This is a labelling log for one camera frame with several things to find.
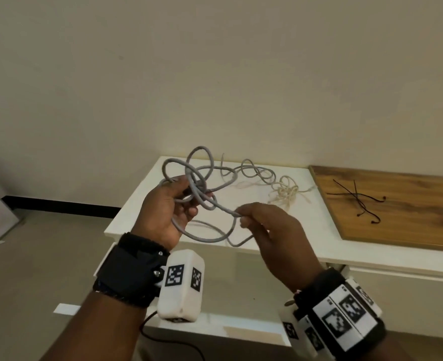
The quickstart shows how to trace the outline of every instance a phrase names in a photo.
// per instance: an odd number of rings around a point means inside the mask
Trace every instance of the gray floor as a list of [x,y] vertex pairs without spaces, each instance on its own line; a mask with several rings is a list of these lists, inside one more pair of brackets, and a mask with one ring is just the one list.
[[[83,301],[91,288],[92,274],[112,243],[103,234],[110,219],[44,212],[18,214],[25,219],[0,244],[0,360],[5,361],[41,357],[70,319],[53,314],[53,310],[59,303]],[[443,361],[443,339],[395,336],[418,361]],[[220,350],[229,348],[238,349],[242,356],[239,350],[249,347],[267,360],[280,358],[281,353],[288,356],[286,352],[291,351],[242,341],[228,345],[230,342],[207,337],[207,359],[222,359]],[[159,359],[196,359],[193,353],[183,354],[181,348],[171,351],[177,358],[167,353]]]

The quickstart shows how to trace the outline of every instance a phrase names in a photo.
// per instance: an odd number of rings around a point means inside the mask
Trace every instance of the gray cord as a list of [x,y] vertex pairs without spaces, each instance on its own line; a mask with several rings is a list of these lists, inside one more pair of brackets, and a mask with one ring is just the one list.
[[[205,165],[205,166],[200,166],[200,167],[193,167],[190,164],[191,157],[193,156],[193,154],[195,152],[200,151],[200,150],[203,150],[206,152],[206,154],[208,154],[210,164]],[[253,177],[258,176],[265,184],[273,185],[273,183],[276,182],[276,174],[273,170],[271,170],[269,168],[261,167],[261,166],[256,166],[249,159],[244,159],[242,161],[242,164],[236,168],[226,167],[226,166],[223,166],[223,157],[221,158],[220,165],[215,166],[215,161],[213,160],[213,156],[212,156],[210,150],[207,147],[198,146],[190,152],[188,157],[186,157],[186,162],[182,161],[179,158],[168,158],[167,160],[165,160],[165,162],[163,163],[163,166],[161,168],[161,170],[163,172],[163,176],[165,178],[159,183],[160,185],[162,185],[164,182],[174,182],[175,181],[175,179],[168,177],[168,175],[166,174],[166,166],[168,165],[168,163],[171,163],[171,162],[181,164],[182,166],[185,167],[185,175],[188,178],[188,183],[189,183],[190,189],[191,189],[190,196],[187,196],[183,199],[175,199],[176,203],[188,203],[189,201],[196,199],[196,201],[202,207],[204,207],[206,210],[215,210],[216,208],[218,208],[218,209],[221,209],[224,212],[230,214],[231,216],[233,216],[232,227],[230,228],[230,230],[227,233],[225,233],[221,229],[215,227],[213,224],[209,224],[209,223],[206,223],[206,222],[203,222],[200,220],[192,220],[192,222],[201,223],[201,224],[207,225],[210,228],[216,230],[218,233],[221,234],[221,237],[218,237],[218,238],[201,238],[201,237],[195,236],[194,234],[191,234],[191,233],[188,233],[187,231],[185,231],[176,222],[175,218],[171,218],[171,222],[173,223],[173,225],[175,226],[175,228],[179,232],[183,233],[184,235],[186,235],[187,237],[189,237],[195,241],[203,242],[203,243],[216,243],[216,242],[221,242],[226,239],[232,247],[240,247],[245,242],[247,242],[251,238],[253,238],[253,235],[251,235],[248,238],[244,239],[242,242],[240,242],[238,244],[233,244],[230,241],[229,236],[231,235],[231,233],[235,229],[235,225],[237,224],[237,218],[240,218],[241,215],[238,214],[237,212],[234,212],[233,210],[230,210],[230,209],[222,206],[221,204],[219,204],[215,194],[213,194],[212,197],[207,196],[207,194],[208,193],[215,193],[218,190],[221,190],[221,189],[231,185],[232,183],[234,183],[238,178],[238,172],[241,172],[245,177],[248,177],[248,178],[253,178]],[[200,173],[200,170],[204,170],[204,169],[208,169],[208,173],[205,176],[203,176]],[[245,172],[246,169],[254,170],[254,174],[253,175],[247,174]],[[229,181],[225,182],[224,184],[222,184],[216,188],[213,188],[213,189],[208,189],[206,187],[206,180],[208,180],[210,175],[213,173],[213,170],[219,170],[222,177],[230,175],[230,173],[232,174],[232,177]],[[264,172],[270,173],[270,176],[263,176],[262,174]]]

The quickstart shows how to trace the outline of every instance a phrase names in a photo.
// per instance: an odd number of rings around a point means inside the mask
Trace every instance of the wood grain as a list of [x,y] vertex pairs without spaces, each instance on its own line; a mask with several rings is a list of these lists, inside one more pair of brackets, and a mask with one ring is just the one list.
[[[310,166],[322,197],[343,239],[443,250],[443,177]],[[378,203],[360,197],[367,209],[381,218],[371,224],[369,213],[334,179],[354,192],[387,200]]]

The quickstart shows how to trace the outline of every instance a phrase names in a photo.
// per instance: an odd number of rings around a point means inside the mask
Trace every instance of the hand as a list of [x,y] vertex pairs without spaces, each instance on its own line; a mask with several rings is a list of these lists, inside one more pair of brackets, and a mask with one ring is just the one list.
[[186,176],[179,176],[175,182],[167,182],[154,188],[146,195],[140,214],[131,233],[148,238],[171,251],[179,242],[182,234],[178,232],[171,218],[182,228],[198,214],[196,200],[189,203],[175,203],[175,198],[182,197],[183,190],[188,188]]
[[302,225],[275,205],[252,203],[237,208],[270,272],[292,292],[302,290],[323,271]]

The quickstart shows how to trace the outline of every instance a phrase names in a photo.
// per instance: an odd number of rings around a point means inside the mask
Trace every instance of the black cable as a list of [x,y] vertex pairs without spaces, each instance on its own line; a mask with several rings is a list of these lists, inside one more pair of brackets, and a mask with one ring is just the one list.
[[194,349],[200,354],[200,357],[201,357],[201,359],[202,359],[203,361],[206,361],[206,360],[205,360],[205,356],[203,355],[203,352],[201,352],[201,350],[200,350],[197,346],[192,345],[191,343],[188,343],[188,342],[181,342],[181,341],[169,341],[169,340],[166,340],[166,339],[158,339],[158,338],[154,338],[154,337],[152,337],[152,336],[150,336],[150,335],[147,335],[147,334],[144,332],[143,328],[144,328],[145,324],[146,324],[146,323],[147,323],[152,317],[154,317],[157,313],[158,313],[157,311],[151,313],[151,314],[150,314],[150,315],[149,315],[149,316],[143,321],[143,323],[141,323],[141,326],[140,326],[140,333],[141,333],[144,337],[146,337],[147,339],[149,339],[149,340],[151,340],[151,341],[155,341],[155,342],[172,343],[172,344],[175,344],[175,345],[189,346],[189,347],[191,347],[191,348],[194,348]]
[[356,183],[355,183],[355,180],[353,181],[353,186],[354,186],[354,189],[355,189],[355,194],[352,193],[348,188],[346,188],[345,186],[343,186],[341,183],[337,182],[335,179],[333,179],[333,181],[334,181],[337,185],[339,185],[339,186],[341,186],[342,188],[344,188],[345,191],[347,191],[347,193],[342,193],[342,194],[332,194],[332,193],[327,193],[327,195],[351,195],[351,196],[353,196],[353,197],[357,200],[357,203],[359,204],[359,206],[360,206],[360,207],[362,208],[362,210],[363,210],[363,212],[357,214],[358,217],[361,216],[362,214],[364,214],[365,212],[367,212],[367,213],[369,213],[370,215],[373,215],[373,216],[378,220],[378,221],[371,220],[370,222],[371,222],[372,224],[379,224],[379,223],[381,222],[381,219],[380,219],[380,217],[379,217],[378,215],[374,214],[373,212],[371,212],[370,210],[367,209],[366,205],[365,205],[365,204],[359,199],[359,195],[361,195],[361,196],[365,196],[365,197],[368,197],[368,198],[370,198],[370,199],[372,199],[372,200],[375,200],[375,201],[377,201],[377,202],[379,202],[379,203],[383,203],[383,202],[387,199],[385,196],[382,197],[383,200],[378,200],[378,199],[375,199],[375,197],[372,197],[372,196],[369,196],[369,195],[359,194],[359,193],[357,192],[357,185],[356,185]]

